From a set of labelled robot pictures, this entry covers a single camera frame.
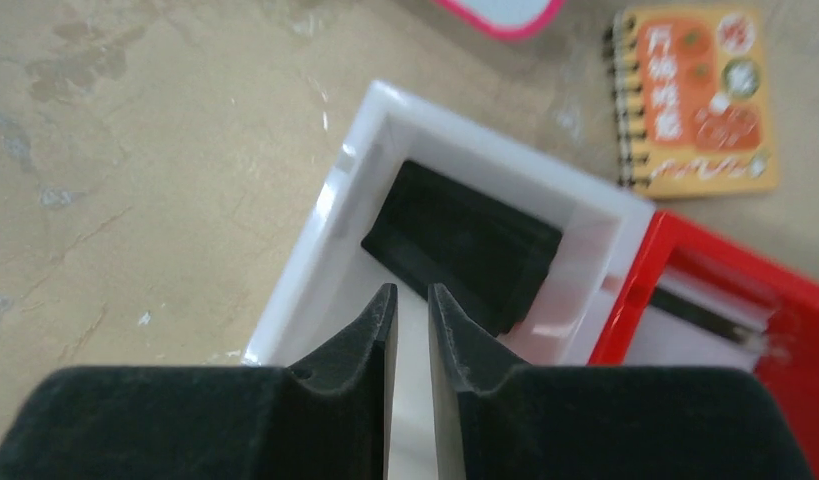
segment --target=red plastic box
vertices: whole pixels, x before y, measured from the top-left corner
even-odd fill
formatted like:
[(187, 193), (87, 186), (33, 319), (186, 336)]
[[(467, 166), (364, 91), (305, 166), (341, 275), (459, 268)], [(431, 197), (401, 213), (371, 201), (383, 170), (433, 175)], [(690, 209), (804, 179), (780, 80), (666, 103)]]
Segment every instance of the red plastic box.
[(559, 12), (565, 0), (436, 0), (486, 35), (517, 41), (541, 31)]
[(629, 363), (634, 336), (666, 272), (722, 300), (769, 312), (762, 325), (766, 345), (750, 369), (783, 409), (819, 478), (818, 284), (688, 220), (657, 212), (589, 363)]

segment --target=black foam block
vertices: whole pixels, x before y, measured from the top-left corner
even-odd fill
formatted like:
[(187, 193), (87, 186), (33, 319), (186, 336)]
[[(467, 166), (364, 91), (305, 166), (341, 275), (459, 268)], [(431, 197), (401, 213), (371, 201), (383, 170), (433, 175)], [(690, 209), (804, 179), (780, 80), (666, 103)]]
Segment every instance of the black foam block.
[(539, 367), (430, 287), (439, 477), (810, 479), (749, 374), (720, 368)]
[(280, 367), (80, 367), (45, 380), (0, 447), (0, 480), (381, 479), (397, 288)]
[(407, 160), (362, 248), (422, 297), (443, 283), (492, 335), (524, 319), (562, 232)]

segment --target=notebook spiral binding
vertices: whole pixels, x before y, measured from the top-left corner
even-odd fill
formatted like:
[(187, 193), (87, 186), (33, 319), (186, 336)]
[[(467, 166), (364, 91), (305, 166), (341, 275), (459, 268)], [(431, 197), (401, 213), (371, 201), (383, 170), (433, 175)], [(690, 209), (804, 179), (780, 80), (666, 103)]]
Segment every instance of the notebook spiral binding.
[(633, 154), (633, 142), (647, 139), (647, 131), (630, 128), (630, 120), (643, 118), (644, 107), (631, 109), (627, 105), (627, 100), (636, 95), (641, 95), (643, 86), (641, 82), (634, 85), (628, 84), (628, 76), (638, 72), (641, 68), (639, 62), (629, 62), (625, 59), (628, 53), (635, 51), (637, 39), (629, 38), (635, 32), (636, 18), (618, 15), (613, 22), (612, 28), (607, 32), (604, 41), (607, 43), (605, 56), (611, 60), (609, 72), (615, 78), (615, 112), (618, 120), (618, 143), (620, 145), (619, 163), (621, 174), (618, 183), (622, 187), (632, 187), (641, 185), (650, 186), (651, 178), (635, 178), (633, 176), (634, 165), (646, 165), (648, 155)]

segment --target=black pointed tip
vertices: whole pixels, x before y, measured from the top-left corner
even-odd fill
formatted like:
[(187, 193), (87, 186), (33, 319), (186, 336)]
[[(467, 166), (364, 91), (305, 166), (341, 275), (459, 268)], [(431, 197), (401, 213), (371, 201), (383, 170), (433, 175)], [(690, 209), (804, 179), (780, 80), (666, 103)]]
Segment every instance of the black pointed tip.
[(350, 325), (289, 370), (312, 388), (334, 389), (349, 384), (365, 371), (372, 356), (390, 357), (386, 350), (393, 349), (396, 343), (392, 339), (397, 335), (396, 317), (397, 286), (384, 284)]
[(430, 352), (437, 352), (451, 382), (473, 390), (490, 390), (515, 365), (524, 363), (503, 344), (474, 323), (442, 284), (428, 290)]

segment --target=orange notebook cover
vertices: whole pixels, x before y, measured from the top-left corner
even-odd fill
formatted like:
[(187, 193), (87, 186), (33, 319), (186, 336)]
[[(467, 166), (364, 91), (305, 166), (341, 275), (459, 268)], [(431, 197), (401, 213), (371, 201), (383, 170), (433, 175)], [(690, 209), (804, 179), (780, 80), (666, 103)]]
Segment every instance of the orange notebook cover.
[(777, 186), (758, 13), (633, 7), (612, 27), (620, 183), (652, 198)]

